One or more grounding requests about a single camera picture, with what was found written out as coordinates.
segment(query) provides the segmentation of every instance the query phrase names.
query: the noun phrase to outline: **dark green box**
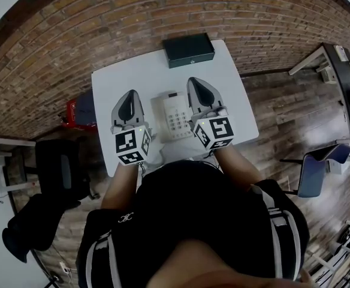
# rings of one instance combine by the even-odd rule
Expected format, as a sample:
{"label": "dark green box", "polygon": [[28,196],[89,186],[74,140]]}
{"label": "dark green box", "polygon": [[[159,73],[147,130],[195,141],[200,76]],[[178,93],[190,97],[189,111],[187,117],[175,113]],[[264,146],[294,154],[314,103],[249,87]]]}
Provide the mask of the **dark green box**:
{"label": "dark green box", "polygon": [[215,56],[207,33],[164,40],[163,46],[170,68],[209,61]]}

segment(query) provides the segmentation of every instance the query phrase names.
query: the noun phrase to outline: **person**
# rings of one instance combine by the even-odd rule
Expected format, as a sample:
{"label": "person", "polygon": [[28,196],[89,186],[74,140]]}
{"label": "person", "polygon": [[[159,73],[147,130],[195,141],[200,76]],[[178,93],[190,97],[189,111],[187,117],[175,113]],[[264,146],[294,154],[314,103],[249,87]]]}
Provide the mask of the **person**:
{"label": "person", "polygon": [[[215,150],[222,172],[183,160],[146,175],[118,165],[101,209],[89,213],[77,256],[79,286],[146,288],[312,287],[292,281],[294,237],[280,238],[275,278],[270,214],[260,187],[295,220],[303,265],[309,231],[301,211],[274,180],[232,145]],[[301,277],[309,282],[309,276]]]}

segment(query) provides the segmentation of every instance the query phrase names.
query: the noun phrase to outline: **brick wall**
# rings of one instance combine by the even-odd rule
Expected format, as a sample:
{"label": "brick wall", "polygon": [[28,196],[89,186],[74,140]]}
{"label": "brick wall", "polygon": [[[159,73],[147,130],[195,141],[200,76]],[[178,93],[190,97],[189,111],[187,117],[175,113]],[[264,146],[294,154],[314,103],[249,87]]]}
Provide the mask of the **brick wall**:
{"label": "brick wall", "polygon": [[224,39],[242,74],[292,67],[322,41],[350,49],[346,0],[26,1],[10,10],[27,9],[18,25],[8,14],[0,21],[5,136],[34,137],[59,125],[65,102],[90,88],[91,72],[160,49],[166,38]]}

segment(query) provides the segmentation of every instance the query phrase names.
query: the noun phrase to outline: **shirt logo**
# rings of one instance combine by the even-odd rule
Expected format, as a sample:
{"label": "shirt logo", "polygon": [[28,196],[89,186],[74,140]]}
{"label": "shirt logo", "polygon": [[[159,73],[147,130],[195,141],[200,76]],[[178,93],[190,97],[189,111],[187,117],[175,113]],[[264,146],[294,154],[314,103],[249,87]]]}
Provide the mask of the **shirt logo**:
{"label": "shirt logo", "polygon": [[126,214],[120,217],[120,220],[118,221],[118,223],[123,223],[129,220],[132,220],[132,218],[130,218],[131,215],[133,215],[134,213],[130,213],[130,214]]}

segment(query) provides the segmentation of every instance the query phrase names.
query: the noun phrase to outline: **red object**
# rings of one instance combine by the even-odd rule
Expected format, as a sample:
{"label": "red object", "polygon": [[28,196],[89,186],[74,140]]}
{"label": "red object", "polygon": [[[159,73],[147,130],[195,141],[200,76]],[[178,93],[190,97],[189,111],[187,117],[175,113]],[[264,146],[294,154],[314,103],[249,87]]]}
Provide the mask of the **red object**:
{"label": "red object", "polygon": [[62,121],[62,125],[66,128],[77,128],[87,131],[98,131],[98,127],[96,126],[96,122],[90,125],[77,125],[75,124],[75,106],[76,106],[77,100],[73,99],[67,102],[67,109],[66,109],[66,118],[67,122]]}

